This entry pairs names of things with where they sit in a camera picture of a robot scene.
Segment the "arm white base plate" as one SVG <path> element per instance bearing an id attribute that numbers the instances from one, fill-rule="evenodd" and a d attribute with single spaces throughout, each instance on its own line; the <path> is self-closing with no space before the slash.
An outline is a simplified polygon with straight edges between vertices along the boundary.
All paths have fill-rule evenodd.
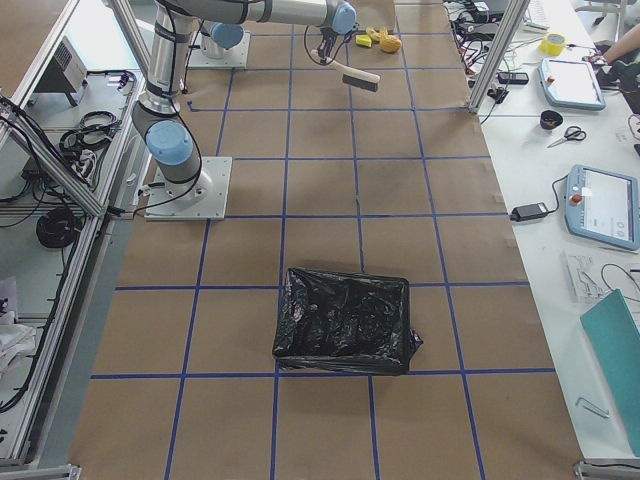
<path id="1" fill-rule="evenodd" d="M 188 67 L 196 70 L 245 69 L 248 62 L 250 37 L 250 32 L 245 31 L 237 45 L 226 49 L 210 37 L 198 33 L 194 38 L 195 44 L 191 49 Z"/>
<path id="2" fill-rule="evenodd" d="M 144 217 L 150 221 L 186 221 L 225 218 L 232 173 L 231 157 L 204 156 L 200 176 L 185 195 L 192 182 L 183 185 L 166 183 L 156 168 L 154 181 L 161 186 L 150 190 Z"/>

